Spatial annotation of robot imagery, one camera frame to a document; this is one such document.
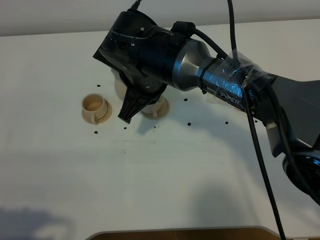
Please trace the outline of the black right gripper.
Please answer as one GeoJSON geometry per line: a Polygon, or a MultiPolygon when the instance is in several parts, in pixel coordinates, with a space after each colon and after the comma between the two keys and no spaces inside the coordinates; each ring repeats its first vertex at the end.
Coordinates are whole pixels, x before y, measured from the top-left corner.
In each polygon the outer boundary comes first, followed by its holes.
{"type": "Polygon", "coordinates": [[[94,59],[117,72],[125,85],[118,117],[129,124],[132,117],[154,104],[167,86],[189,91],[194,80],[179,80],[174,72],[178,56],[190,41],[195,25],[177,21],[172,29],[158,26],[138,10],[120,13],[94,59]]]}

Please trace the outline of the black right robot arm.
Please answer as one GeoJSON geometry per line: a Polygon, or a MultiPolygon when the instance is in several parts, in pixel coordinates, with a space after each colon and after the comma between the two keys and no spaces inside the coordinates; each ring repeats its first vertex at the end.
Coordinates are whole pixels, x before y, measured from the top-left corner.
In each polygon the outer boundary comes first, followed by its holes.
{"type": "Polygon", "coordinates": [[[262,71],[236,50],[226,54],[191,22],[159,27],[138,10],[118,16],[94,58],[119,73],[125,93],[119,118],[129,123],[167,86],[199,88],[252,115],[266,127],[273,156],[307,195],[320,193],[320,83],[262,71]]]}

